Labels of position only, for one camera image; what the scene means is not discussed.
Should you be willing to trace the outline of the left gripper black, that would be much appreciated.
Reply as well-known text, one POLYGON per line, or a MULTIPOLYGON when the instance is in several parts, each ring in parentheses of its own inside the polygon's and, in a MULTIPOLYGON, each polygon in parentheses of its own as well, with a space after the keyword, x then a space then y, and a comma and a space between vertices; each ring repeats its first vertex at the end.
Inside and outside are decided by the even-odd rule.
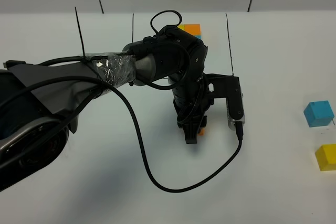
POLYGON ((205 112, 214 104, 209 90, 211 76, 202 73, 197 80, 173 89, 177 124, 183 126, 186 144, 197 144, 197 136, 207 124, 205 112))

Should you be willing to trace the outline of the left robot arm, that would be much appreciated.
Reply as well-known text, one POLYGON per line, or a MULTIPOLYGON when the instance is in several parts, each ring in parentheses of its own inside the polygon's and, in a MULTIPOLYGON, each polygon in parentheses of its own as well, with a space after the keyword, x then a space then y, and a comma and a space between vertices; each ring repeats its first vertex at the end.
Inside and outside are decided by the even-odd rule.
POLYGON ((53 162, 78 116, 93 99, 125 84, 149 86, 168 78, 177 124, 188 144, 206 125, 211 105, 204 73, 207 47, 176 26, 128 44, 119 53, 64 57, 37 65, 7 61, 1 70, 1 190, 53 162))

